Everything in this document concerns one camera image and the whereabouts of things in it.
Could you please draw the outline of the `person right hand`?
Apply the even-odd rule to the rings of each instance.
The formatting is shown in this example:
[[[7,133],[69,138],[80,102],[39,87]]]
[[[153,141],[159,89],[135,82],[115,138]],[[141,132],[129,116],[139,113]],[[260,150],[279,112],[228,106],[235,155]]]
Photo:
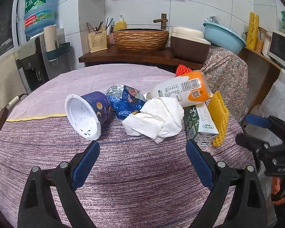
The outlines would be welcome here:
[[[271,201],[274,205],[285,203],[285,189],[282,190],[282,177],[272,177]]]

